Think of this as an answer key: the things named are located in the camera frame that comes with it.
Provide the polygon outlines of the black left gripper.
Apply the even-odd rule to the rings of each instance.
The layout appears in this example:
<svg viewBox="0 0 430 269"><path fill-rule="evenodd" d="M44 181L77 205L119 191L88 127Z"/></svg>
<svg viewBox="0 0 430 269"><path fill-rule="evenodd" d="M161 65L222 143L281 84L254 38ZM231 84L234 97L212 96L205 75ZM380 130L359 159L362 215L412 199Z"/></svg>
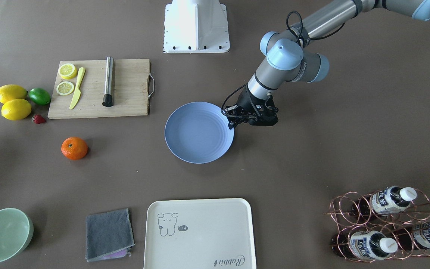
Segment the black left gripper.
<svg viewBox="0 0 430 269"><path fill-rule="evenodd" d="M236 112L228 112L228 128L230 130L245 122L245 115L264 114L265 100L258 99L249 90L241 90L236 102Z"/></svg>

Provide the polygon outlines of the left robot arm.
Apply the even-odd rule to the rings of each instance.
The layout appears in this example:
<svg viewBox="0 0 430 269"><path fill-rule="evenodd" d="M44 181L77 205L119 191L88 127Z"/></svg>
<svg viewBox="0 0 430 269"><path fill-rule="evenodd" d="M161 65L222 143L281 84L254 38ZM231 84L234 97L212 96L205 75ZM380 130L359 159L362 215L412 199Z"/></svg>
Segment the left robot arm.
<svg viewBox="0 0 430 269"><path fill-rule="evenodd" d="M278 108L272 94L283 82L314 83L323 80L329 72L326 56L306 51L309 43L332 36L348 20L376 8L415 20L430 20L430 0L334 0L305 18L291 11L283 32L268 32L261 39L260 50L265 59L249 82L237 89L237 102L222 106L228 128L232 130L242 123L275 125Z"/></svg>

